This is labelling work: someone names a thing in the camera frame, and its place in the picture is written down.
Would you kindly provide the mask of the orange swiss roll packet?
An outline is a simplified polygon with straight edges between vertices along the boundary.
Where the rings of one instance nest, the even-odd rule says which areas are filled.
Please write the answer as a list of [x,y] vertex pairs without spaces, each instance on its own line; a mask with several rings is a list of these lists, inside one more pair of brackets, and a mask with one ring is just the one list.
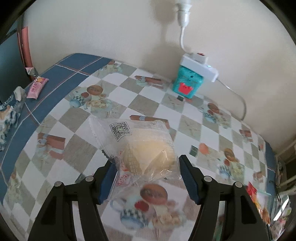
[[259,214],[260,214],[260,216],[261,216],[263,222],[264,222],[265,224],[269,225],[270,222],[271,222],[271,220],[270,220],[270,215],[269,215],[268,210],[267,210],[265,207],[264,207],[264,208],[260,207],[260,208],[258,209],[258,212],[259,212]]

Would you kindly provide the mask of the clear round bun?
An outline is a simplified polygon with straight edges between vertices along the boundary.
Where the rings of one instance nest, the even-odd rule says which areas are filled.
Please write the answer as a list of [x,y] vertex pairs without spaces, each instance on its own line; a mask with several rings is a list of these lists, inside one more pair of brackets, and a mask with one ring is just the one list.
[[149,182],[180,179],[178,156],[163,121],[90,117],[89,124],[117,169],[109,199]]

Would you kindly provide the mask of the teal toy box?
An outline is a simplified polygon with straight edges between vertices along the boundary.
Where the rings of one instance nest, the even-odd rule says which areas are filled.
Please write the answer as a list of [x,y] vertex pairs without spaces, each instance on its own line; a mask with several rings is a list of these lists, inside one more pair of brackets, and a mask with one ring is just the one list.
[[198,73],[180,65],[172,90],[183,97],[192,99],[203,80],[204,78]]

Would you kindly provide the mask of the white power strip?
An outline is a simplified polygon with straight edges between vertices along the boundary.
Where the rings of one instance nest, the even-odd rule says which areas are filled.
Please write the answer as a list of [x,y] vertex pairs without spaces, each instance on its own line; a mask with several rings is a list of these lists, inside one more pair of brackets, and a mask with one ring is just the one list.
[[219,72],[216,68],[208,64],[199,63],[198,61],[191,58],[188,54],[184,54],[182,56],[180,65],[192,70],[193,72],[196,72],[211,82],[215,82],[219,76]]

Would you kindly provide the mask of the teal shallow box tray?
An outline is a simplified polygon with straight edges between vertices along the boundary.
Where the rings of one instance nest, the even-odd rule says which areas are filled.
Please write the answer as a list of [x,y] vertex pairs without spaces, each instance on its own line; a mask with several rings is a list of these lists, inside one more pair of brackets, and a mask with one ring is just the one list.
[[[254,189],[248,190],[251,200],[254,202],[259,215],[261,216],[263,222],[267,225],[269,231],[269,239],[274,240],[273,234],[271,232],[271,217],[269,213],[269,208],[271,207],[272,197],[269,193]],[[225,216],[225,201],[219,202],[218,218],[216,222],[215,232],[213,240],[221,240],[222,228]]]

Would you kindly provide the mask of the red milk biscuit packet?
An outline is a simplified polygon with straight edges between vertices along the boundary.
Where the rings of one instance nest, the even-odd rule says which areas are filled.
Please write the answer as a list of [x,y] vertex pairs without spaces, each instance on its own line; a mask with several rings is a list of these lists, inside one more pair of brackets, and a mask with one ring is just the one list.
[[257,200],[257,189],[252,185],[251,182],[248,182],[246,190],[251,200],[255,202]]

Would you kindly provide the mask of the checkered printed tablecloth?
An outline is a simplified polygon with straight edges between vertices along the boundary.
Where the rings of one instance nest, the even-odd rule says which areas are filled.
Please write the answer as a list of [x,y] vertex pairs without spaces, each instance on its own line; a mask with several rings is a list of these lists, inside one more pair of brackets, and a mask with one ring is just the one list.
[[[44,73],[49,79],[37,99],[28,98],[7,149],[1,153],[4,212],[28,237],[54,182],[80,181],[106,163],[104,151],[122,163],[115,195],[152,181],[168,192],[153,205],[161,226],[139,230],[120,221],[118,202],[99,208],[110,238],[184,240],[198,207],[180,179],[163,176],[158,160],[185,154],[219,182],[251,183],[258,204],[269,210],[272,171],[269,148],[257,134],[210,99],[180,101],[168,83],[163,89],[140,85],[150,73],[93,55],[73,54]],[[156,166],[152,171],[150,164]]]

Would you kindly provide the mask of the white wall plug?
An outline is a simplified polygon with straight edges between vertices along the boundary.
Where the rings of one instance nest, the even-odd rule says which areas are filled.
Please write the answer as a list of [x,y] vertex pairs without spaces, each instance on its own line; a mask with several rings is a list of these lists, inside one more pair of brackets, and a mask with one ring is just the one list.
[[177,21],[180,27],[180,37],[179,37],[180,47],[186,54],[190,54],[190,52],[188,52],[184,46],[184,33],[185,33],[185,28],[187,27],[190,21],[190,9],[192,7],[192,4],[190,0],[177,0],[176,7],[177,7]]

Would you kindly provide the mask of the small pink sachet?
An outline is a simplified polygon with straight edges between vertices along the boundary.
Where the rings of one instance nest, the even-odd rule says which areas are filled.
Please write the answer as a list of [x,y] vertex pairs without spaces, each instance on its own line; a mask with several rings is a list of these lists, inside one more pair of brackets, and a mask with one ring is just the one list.
[[41,93],[42,89],[44,88],[45,84],[48,82],[48,78],[44,78],[44,77],[37,77],[29,91],[28,91],[28,94],[27,94],[27,98],[28,99],[37,99],[39,94]]

